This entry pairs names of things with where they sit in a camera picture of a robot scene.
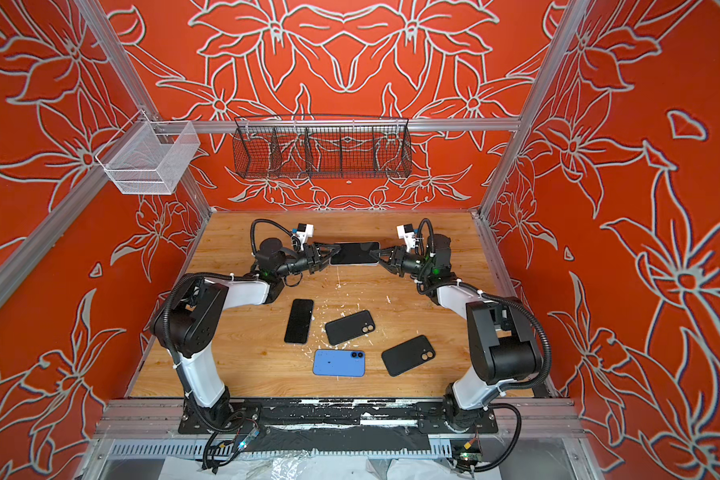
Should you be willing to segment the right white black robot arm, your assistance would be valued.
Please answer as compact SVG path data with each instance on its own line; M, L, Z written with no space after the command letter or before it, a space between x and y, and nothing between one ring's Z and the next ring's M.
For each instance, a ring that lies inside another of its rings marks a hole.
M417 292L466 321L471 366L448 385L444 422L462 432L510 390L542 385L552 351L541 323L514 297L502 297L462 280L452 271L451 239L424 218L417 228L397 227L402 245L369 252L388 272L410 277Z

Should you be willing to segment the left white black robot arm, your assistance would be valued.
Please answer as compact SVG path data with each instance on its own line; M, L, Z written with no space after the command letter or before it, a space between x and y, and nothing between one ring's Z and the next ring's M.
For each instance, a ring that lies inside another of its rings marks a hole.
M152 334L168 351L182 387L184 406L212 433L230 433L246 421L231 405L221 380L212 341L224 311L273 303L287 279L329 266L341 247L312 243L314 226L294 229L270 219L255 219L249 230L253 264L242 276L214 272L183 275L152 321Z

